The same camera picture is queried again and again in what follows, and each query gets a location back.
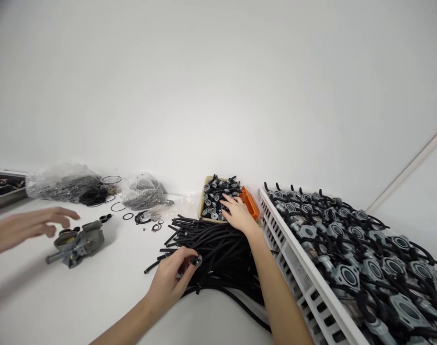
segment rubber hose pile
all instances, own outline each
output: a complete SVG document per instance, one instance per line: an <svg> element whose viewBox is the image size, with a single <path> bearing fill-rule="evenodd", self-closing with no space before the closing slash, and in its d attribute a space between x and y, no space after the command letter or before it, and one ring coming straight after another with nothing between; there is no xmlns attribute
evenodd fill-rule
<svg viewBox="0 0 437 345"><path fill-rule="evenodd" d="M108 191L99 186L89 188L79 197L79 202L89 207L95 207L103 204L108 196Z"/></svg>
<svg viewBox="0 0 437 345"><path fill-rule="evenodd" d="M197 269L182 297L202 289L214 289L227 294L236 301L260 326L271 332L269 325L256 316L235 294L228 289L238 289L253 301L264 306L258 281L257 268L245 235L228 223L215 224L207 221L185 218L172 220L169 225L175 232L164 243L165 252L145 270L147 274L162 259L172 255L175 246L186 246L202 256L202 265Z"/></svg>

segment white wall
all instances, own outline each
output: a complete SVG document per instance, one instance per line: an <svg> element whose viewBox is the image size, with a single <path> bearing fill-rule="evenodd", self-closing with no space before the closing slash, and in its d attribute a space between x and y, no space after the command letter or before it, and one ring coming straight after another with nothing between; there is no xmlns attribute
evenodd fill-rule
<svg viewBox="0 0 437 345"><path fill-rule="evenodd" d="M374 214L437 259L437 148Z"/></svg>
<svg viewBox="0 0 437 345"><path fill-rule="evenodd" d="M366 208L437 131L437 1L0 1L0 167Z"/></svg>

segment small metal parts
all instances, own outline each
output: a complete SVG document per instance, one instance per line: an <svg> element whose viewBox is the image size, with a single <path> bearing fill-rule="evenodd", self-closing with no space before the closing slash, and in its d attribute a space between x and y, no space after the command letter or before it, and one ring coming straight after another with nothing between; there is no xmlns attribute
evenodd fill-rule
<svg viewBox="0 0 437 345"><path fill-rule="evenodd" d="M226 221L222 215L222 210L229 210L220 203L220 200L225 200L223 194L234 197L240 193L242 193L242 186L240 181L236 181L236 176L230 177L229 179L222 179L214 175L213 178L204 185L204 208L201 212L201 216L212 220Z"/></svg>
<svg viewBox="0 0 437 345"><path fill-rule="evenodd" d="M202 256L199 254L198 256L192 256L190 257L190 262L195 265L197 268L199 268L202 264Z"/></svg>
<svg viewBox="0 0 437 345"><path fill-rule="evenodd" d="M84 257L93 256L103 245L105 238L101 230L102 222L96 220L82 226L82 231L65 231L54 241L58 253L46 257L49 265L62 259L68 268L78 266Z"/></svg>

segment finger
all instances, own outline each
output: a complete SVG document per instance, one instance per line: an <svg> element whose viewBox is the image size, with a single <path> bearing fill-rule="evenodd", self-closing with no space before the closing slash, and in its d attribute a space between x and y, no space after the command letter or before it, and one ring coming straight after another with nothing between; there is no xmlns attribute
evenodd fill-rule
<svg viewBox="0 0 437 345"><path fill-rule="evenodd" d="M62 216L67 216L70 217L74 220L79 220L81 219L81 217L79 216L78 213L76 213L75 211L72 211L68 208L63 208L63 207L55 207L53 208L54 212L57 214L60 214Z"/></svg>
<svg viewBox="0 0 437 345"><path fill-rule="evenodd" d="M30 237L38 237L46 234L47 237L52 238L56 234L56 227L54 225L38 224L28 228L22 233L24 239Z"/></svg>
<svg viewBox="0 0 437 345"><path fill-rule="evenodd" d="M52 208L46 208L44 210L39 210L38 213L40 215L44 215L44 214L58 214L61 216L66 216L66 217L70 217L74 220L78 220L79 215L78 213L76 213L75 211L72 211L68 208L63 208L63 207L52 207Z"/></svg>
<svg viewBox="0 0 437 345"><path fill-rule="evenodd" d="M56 235L57 228L54 225L46 225L47 229L45 230L45 234L48 238L54 238Z"/></svg>
<svg viewBox="0 0 437 345"><path fill-rule="evenodd" d="M186 288L188 287L188 283L190 282L191 278L193 277L194 272L196 272L198 268L195 265L189 265L186 271L181 276L180 280L178 281L177 285L174 287L174 293L177 296L183 295Z"/></svg>
<svg viewBox="0 0 437 345"><path fill-rule="evenodd" d="M35 225L41 225L46 223L57 223L62 225L64 229L70 227L70 220L67 217L55 213L46 213L34 218L29 218L25 221L24 227L28 229Z"/></svg>
<svg viewBox="0 0 437 345"><path fill-rule="evenodd" d="M190 256L198 256L197 251L186 247L181 247L180 249L178 249L175 253L173 253L170 256L171 258L170 265L172 266L172 270L177 272L181 264L183 263L183 260L185 260L185 258Z"/></svg>
<svg viewBox="0 0 437 345"><path fill-rule="evenodd" d="M231 215L228 212L226 212L225 210L222 210L222 215L226 220L229 221Z"/></svg>
<svg viewBox="0 0 437 345"><path fill-rule="evenodd" d="M230 204L237 204L237 202L231 198L229 195L226 195L225 193L223 193L223 197L230 203Z"/></svg>
<svg viewBox="0 0 437 345"><path fill-rule="evenodd" d="M227 201L224 201L224 200L220 200L220 203L222 204L222 205L225 205L227 208L230 208L231 207L231 203L229 203L229 202L227 202Z"/></svg>

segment black gasket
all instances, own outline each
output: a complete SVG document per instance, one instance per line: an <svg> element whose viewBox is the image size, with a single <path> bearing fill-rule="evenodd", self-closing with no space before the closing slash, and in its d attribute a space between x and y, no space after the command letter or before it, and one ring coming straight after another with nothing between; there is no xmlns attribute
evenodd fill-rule
<svg viewBox="0 0 437 345"><path fill-rule="evenodd" d="M161 230L161 228L162 228L162 225L159 224L159 223L156 223L156 224L153 225L153 227L151 228L151 231L156 232L156 231Z"/></svg>
<svg viewBox="0 0 437 345"><path fill-rule="evenodd" d="M110 210L113 211L113 212L119 212L119 211L122 211L122 210L126 209L126 208L121 208L120 210L114 210L114 209L113 209L113 206L115 206L116 204L119 204L119 203L120 203L120 201L115 202L115 203L110 207Z"/></svg>
<svg viewBox="0 0 437 345"><path fill-rule="evenodd" d="M113 199L105 200L105 201L104 201L105 204L108 203L108 202L110 202L110 201L113 201L114 199L116 199L116 196L115 196L115 195L108 194L107 197L109 197L109 196L112 196Z"/></svg>
<svg viewBox="0 0 437 345"><path fill-rule="evenodd" d="M132 217L130 217L130 218L124 218L125 216L127 216L128 214L130 214L130 215L132 215ZM124 220L130 220L130 219L132 219L134 217L134 214L133 213L126 213L124 216L123 216L123 219Z"/></svg>
<svg viewBox="0 0 437 345"><path fill-rule="evenodd" d="M136 225L139 225L139 224L146 224L146 223L149 223L149 222L152 221L151 219L146 219L146 218L143 217L143 215L144 215L145 212L147 212L147 211L148 211L148 210L137 213L137 215L135 216L135 219L134 219Z"/></svg>
<svg viewBox="0 0 437 345"><path fill-rule="evenodd" d="M119 181L111 182L111 183L104 182L103 180L105 180L107 177L119 177ZM102 177L102 178L100 179L100 182L102 182L103 184L116 184L116 183L118 183L118 182L121 182L121 180L122 180L121 176L118 176L118 175L110 175L110 176Z"/></svg>

